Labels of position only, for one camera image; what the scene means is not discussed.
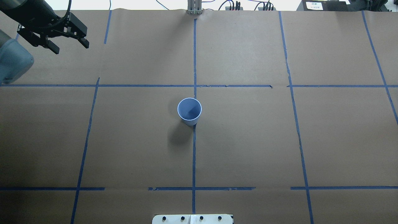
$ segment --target metal bracket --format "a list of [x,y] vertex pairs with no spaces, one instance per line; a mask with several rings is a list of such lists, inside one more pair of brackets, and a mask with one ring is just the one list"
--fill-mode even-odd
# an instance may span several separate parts
[[229,214],[182,214],[155,215],[152,224],[234,224],[234,216]]
[[191,15],[202,14],[202,0],[188,0],[187,14]]

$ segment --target grid line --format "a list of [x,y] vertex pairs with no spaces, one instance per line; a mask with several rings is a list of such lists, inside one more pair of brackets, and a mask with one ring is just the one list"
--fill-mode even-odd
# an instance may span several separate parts
[[[291,187],[293,191],[306,190],[307,187]],[[308,187],[309,190],[371,190],[371,189],[398,189],[398,186],[319,186]]]
[[293,87],[292,87],[292,77],[290,74],[290,69],[289,69],[289,64],[287,62],[287,49],[286,49],[286,41],[285,41],[285,34],[283,32],[283,22],[282,22],[282,14],[279,11],[279,22],[281,25],[281,34],[282,34],[282,42],[283,42],[283,50],[285,52],[285,61],[286,61],[286,69],[287,69],[287,73],[289,75],[289,86],[290,86],[290,94],[292,97],[292,104],[293,104],[293,112],[295,115],[295,122],[296,122],[296,130],[297,130],[297,135],[298,135],[298,142],[300,145],[300,154],[301,154],[301,165],[302,165],[302,172],[304,175],[304,183],[305,183],[305,191],[307,194],[307,204],[308,204],[308,211],[309,211],[309,215],[310,215],[310,222],[311,224],[314,224],[314,217],[312,215],[312,205],[311,205],[311,198],[310,198],[310,191],[308,189],[308,179],[307,179],[307,171],[305,168],[305,160],[304,160],[304,153],[303,153],[303,149],[302,149],[302,144],[301,144],[301,135],[300,135],[300,127],[299,127],[299,120],[297,118],[297,110],[296,110],[296,102],[295,102],[295,97],[294,97],[294,92],[293,92]]
[[106,25],[105,38],[103,40],[104,44],[106,44],[106,42],[108,40],[108,32],[109,32],[109,26],[111,25],[111,17],[112,17],[112,10],[109,10],[108,23]]
[[[77,187],[0,187],[0,191],[76,191]],[[81,187],[80,191],[104,191],[105,187]]]
[[[196,21],[193,20],[193,95],[196,99]],[[196,124],[193,126],[193,151],[192,151],[192,214],[196,214]]]
[[[1,84],[1,87],[96,87],[95,84]],[[99,84],[98,87],[162,87],[162,88],[190,88],[191,84]],[[274,88],[271,85],[224,85],[224,84],[202,84],[199,88]],[[288,85],[293,88],[385,88],[384,85]],[[387,85],[388,88],[398,88],[398,85]]]
[[395,121],[396,121],[397,124],[398,124],[397,112],[396,112],[396,110],[395,110],[394,103],[392,102],[391,95],[390,95],[390,91],[388,90],[387,82],[386,82],[386,79],[385,79],[385,77],[384,77],[383,70],[381,69],[380,62],[379,62],[379,60],[378,60],[378,56],[377,56],[375,47],[374,47],[374,45],[373,45],[373,41],[372,41],[371,34],[369,33],[369,28],[368,28],[368,24],[367,24],[367,22],[366,22],[366,17],[365,17],[365,12],[364,12],[364,11],[362,11],[362,18],[363,18],[363,24],[365,25],[366,33],[367,33],[368,38],[369,38],[369,43],[371,44],[371,47],[372,47],[373,55],[375,56],[375,59],[376,59],[376,63],[377,63],[378,70],[380,71],[381,79],[383,80],[384,87],[386,88],[388,100],[390,101],[391,108],[392,108],[392,112],[394,113]]
[[[149,187],[149,191],[192,191],[193,187]],[[255,187],[195,187],[195,191],[251,191]]]
[[75,218],[75,215],[76,215],[77,202],[78,202],[78,199],[79,199],[79,192],[80,192],[80,184],[82,182],[84,162],[86,160],[86,153],[87,153],[87,147],[88,147],[88,138],[90,136],[91,123],[92,123],[92,120],[93,120],[94,106],[96,104],[96,98],[97,98],[99,82],[100,82],[100,79],[98,78],[97,84],[96,84],[96,90],[94,92],[93,105],[91,106],[90,120],[88,122],[86,142],[84,144],[84,151],[83,151],[83,156],[82,156],[82,164],[80,166],[80,173],[79,173],[79,178],[78,178],[77,187],[76,187],[76,195],[75,195],[75,201],[73,203],[73,211],[72,211],[72,217],[70,218],[70,224],[74,223],[74,218]]

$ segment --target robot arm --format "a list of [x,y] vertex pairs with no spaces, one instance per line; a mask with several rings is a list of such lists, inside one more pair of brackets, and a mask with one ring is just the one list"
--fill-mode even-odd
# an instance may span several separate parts
[[[18,34],[32,46],[42,46],[59,54],[59,47],[49,38],[71,37],[85,48],[85,26],[70,12],[72,0],[64,17],[57,16],[44,0],[0,0],[0,11],[19,22]],[[11,83],[26,73],[33,65],[33,56],[16,40],[0,30],[0,84]]]
[[12,83],[33,65],[33,56],[0,30],[0,83]]
[[57,16],[44,0],[0,0],[0,10],[20,23],[17,32],[31,45],[40,45],[58,54],[59,47],[48,38],[72,37],[85,48],[90,44],[85,39],[87,26],[70,12],[71,3],[72,0],[69,0],[64,17]]

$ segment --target black box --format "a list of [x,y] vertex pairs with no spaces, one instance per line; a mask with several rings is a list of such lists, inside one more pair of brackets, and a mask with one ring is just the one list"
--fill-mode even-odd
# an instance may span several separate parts
[[346,2],[301,0],[297,11],[339,11],[347,12]]

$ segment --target sticker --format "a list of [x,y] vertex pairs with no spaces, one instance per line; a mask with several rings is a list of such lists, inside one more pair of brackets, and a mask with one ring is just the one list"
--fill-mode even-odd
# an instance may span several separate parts
[[322,2],[306,2],[306,4],[307,4],[307,9],[323,10]]

